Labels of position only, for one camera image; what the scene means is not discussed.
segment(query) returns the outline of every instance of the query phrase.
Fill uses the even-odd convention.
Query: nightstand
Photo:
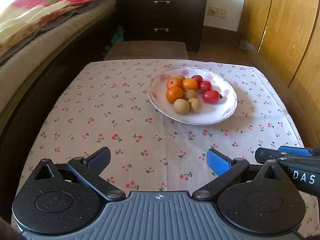
[[[207,0],[117,0],[125,41],[180,41],[200,47]]]

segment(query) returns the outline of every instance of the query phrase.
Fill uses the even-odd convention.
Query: wooden cabinet door
[[[238,32],[259,48],[271,0],[244,0]]]
[[[259,53],[289,84],[307,47],[319,0],[272,0]]]
[[[318,18],[307,53],[289,89],[308,117],[320,142],[320,19]]]

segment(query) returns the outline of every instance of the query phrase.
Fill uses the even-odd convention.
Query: small orange fruit
[[[181,88],[172,87],[167,90],[165,97],[171,104],[173,104],[177,99],[183,98],[183,91]]]
[[[170,78],[167,81],[167,89],[172,88],[172,87],[178,87],[181,88],[181,80],[177,77],[175,78]]]
[[[198,90],[198,82],[193,78],[186,78],[182,81],[183,90]]]

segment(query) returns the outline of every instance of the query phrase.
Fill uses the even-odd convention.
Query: gray ribbed panel
[[[64,236],[28,240],[298,240],[290,233],[278,237],[245,235],[229,227],[209,203],[194,201],[186,192],[132,192],[108,203],[86,228]]]

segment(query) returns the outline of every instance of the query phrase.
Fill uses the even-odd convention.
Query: crosshair symbol
[[[155,196],[155,198],[160,200],[160,199],[165,198],[165,196],[163,196],[163,195],[159,194],[159,195],[156,195],[156,196]]]

